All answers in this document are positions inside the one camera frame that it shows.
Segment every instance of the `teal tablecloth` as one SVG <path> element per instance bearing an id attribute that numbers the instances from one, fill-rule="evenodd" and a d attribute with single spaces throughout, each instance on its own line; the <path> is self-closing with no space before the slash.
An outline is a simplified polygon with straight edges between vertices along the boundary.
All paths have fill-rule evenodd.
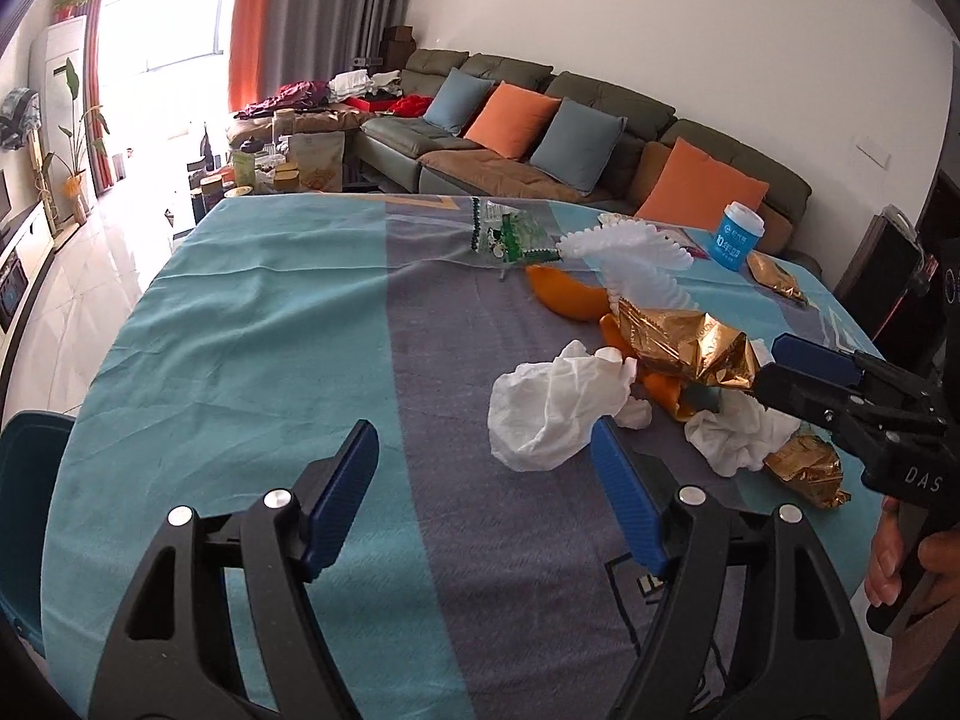
<path id="1" fill-rule="evenodd" d="M 340 559 L 309 589 L 364 717 L 606 715 L 640 646 L 630 631 L 642 642 L 656 599 L 624 579 L 626 548 L 586 458 L 514 474 L 491 457 L 486 430 L 498 375 L 552 359 L 572 338 L 600 346 L 599 332 L 550 314 L 521 274 L 501 280 L 469 252 L 467 199 L 382 200 L 224 201 L 120 331 L 67 447 L 43 560 L 51 676 L 80 712 L 166 512 L 246 508 L 366 418 L 380 466 Z M 596 223 L 573 205 L 516 204 L 555 233 Z M 792 329 L 870 349 L 833 297 L 793 270 L 814 307 L 710 261 L 682 280 L 701 308 L 768 346 Z M 720 480 L 662 413 L 637 437 L 728 502 L 771 511 L 792 498 L 763 474 Z M 878 499 L 861 488 L 858 461 L 844 462 L 853 501 L 806 509 L 852 591 Z M 243 594 L 237 573 L 232 599 Z M 233 622 L 248 691 L 270 704 L 242 604 Z M 717 652 L 727 645 L 719 632 Z M 722 689 L 715 682 L 704 677 L 698 701 Z"/>

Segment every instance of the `silver screw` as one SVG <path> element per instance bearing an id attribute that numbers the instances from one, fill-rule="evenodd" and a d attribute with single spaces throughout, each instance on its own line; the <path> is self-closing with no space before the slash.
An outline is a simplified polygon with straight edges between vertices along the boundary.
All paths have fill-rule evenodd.
<path id="1" fill-rule="evenodd" d="M 167 514 L 167 522 L 175 528 L 186 525 L 191 519 L 193 519 L 193 512 L 190 511 L 189 506 L 178 506 L 176 509 L 170 509 L 170 514 Z"/>
<path id="2" fill-rule="evenodd" d="M 683 488 L 680 490 L 680 501 L 688 506 L 702 506 L 707 502 L 707 493 L 700 488 Z"/>
<path id="3" fill-rule="evenodd" d="M 781 506 L 779 515 L 784 522 L 789 522 L 791 525 L 796 525 L 803 519 L 803 512 L 800 511 L 792 503 L 787 503 Z"/>
<path id="4" fill-rule="evenodd" d="M 268 509 L 282 509 L 292 498 L 290 490 L 270 490 L 263 496 L 263 505 Z"/>

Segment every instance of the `finger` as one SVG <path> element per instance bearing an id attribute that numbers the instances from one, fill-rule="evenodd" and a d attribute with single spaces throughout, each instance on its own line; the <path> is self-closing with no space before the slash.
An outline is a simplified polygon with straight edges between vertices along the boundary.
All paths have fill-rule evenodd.
<path id="1" fill-rule="evenodd" d="M 938 577 L 930 593 L 918 604 L 917 613 L 926 613 L 960 595 L 960 577 Z"/>
<path id="2" fill-rule="evenodd" d="M 863 592 L 866 594 L 867 600 L 872 607 L 878 607 L 880 605 L 880 596 L 877 595 L 877 591 L 874 589 L 874 583 L 870 580 L 870 577 L 867 577 L 863 583 Z"/>
<path id="3" fill-rule="evenodd" d="M 901 536 L 896 514 L 884 512 L 880 514 L 877 523 L 877 532 L 870 545 L 871 555 L 880 561 L 884 576 L 893 576 L 904 560 L 904 537 Z"/>
<path id="4" fill-rule="evenodd" d="M 920 542 L 917 557 L 928 571 L 960 576 L 960 532 L 933 533 Z"/>
<path id="5" fill-rule="evenodd" d="M 894 573 L 887 576 L 880 561 L 876 557 L 870 560 L 870 567 L 867 571 L 867 578 L 870 581 L 871 591 L 880 604 L 892 604 L 901 592 L 901 578 L 899 574 Z"/>

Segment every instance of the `white plastic lid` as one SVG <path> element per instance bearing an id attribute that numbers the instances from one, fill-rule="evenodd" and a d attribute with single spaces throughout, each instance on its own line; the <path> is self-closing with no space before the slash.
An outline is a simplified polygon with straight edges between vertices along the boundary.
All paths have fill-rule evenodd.
<path id="1" fill-rule="evenodd" d="M 751 211 L 742 203 L 732 202 L 724 210 L 724 214 L 735 221 L 751 235 L 763 237 L 763 220 L 756 211 Z"/>

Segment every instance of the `blue container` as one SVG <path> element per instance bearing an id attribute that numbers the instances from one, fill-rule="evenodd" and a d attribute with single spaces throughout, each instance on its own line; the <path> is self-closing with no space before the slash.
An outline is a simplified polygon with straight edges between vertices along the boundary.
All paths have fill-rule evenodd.
<path id="1" fill-rule="evenodd" d="M 739 271 L 762 237 L 762 218 L 745 205 L 731 203 L 710 241 L 709 254 L 724 268 Z"/>

